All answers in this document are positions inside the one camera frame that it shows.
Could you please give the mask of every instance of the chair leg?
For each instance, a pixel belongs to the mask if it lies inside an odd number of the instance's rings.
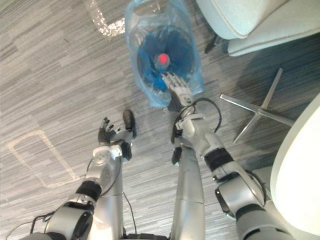
[[[236,143],[245,133],[249,132],[249,130],[256,124],[256,122],[260,119],[259,114],[255,114],[254,117],[250,120],[250,122],[244,127],[244,129],[239,133],[239,135],[234,139],[234,143]]]
[[[220,37],[215,33],[212,40],[208,43],[208,45],[205,47],[204,53],[208,54],[212,51],[212,49],[215,48],[215,46],[218,45],[220,41]]]

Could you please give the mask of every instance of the gray carpet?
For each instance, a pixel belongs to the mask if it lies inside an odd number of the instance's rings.
[[[109,24],[123,18],[128,2],[98,0],[97,5]],[[138,232],[170,233],[178,180],[178,169],[170,162],[174,115],[149,107],[134,82],[124,34],[103,36],[86,4],[81,0],[0,3],[0,239],[18,224],[56,209],[75,191],[97,146],[100,121],[107,116],[117,122],[126,108],[135,114],[138,137],[132,161],[123,167],[123,185]],[[205,92],[197,97],[219,105],[223,119],[217,134],[235,160],[247,169],[270,166],[289,128],[262,119],[233,144],[251,113],[219,100],[219,95],[259,104],[282,67],[269,109],[297,119],[320,92],[320,35],[239,57],[228,56],[227,42],[222,41],[204,55],[212,31],[195,3],[187,4],[205,83]],[[199,109],[218,120],[210,105]],[[199,165],[206,239],[237,239],[235,222],[223,215],[214,196],[211,173],[204,162]],[[132,233],[126,202],[123,216],[127,232]],[[38,222],[35,229],[43,227]],[[19,239],[29,229],[26,224],[9,239]]]

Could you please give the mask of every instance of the white chair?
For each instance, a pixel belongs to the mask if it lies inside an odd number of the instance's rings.
[[[297,240],[320,239],[320,94],[296,120],[272,167],[254,171],[272,199],[266,209]]]
[[[196,0],[205,19],[239,56],[320,32],[320,0]]]

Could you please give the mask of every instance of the white table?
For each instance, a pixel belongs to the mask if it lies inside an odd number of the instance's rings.
[[[272,167],[270,190],[286,221],[320,236],[320,94],[285,137]]]

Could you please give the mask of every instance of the robotic hand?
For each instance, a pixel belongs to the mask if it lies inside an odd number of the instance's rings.
[[[182,77],[168,72],[161,76],[171,94],[169,111],[180,112],[182,108],[193,103],[192,92]]]

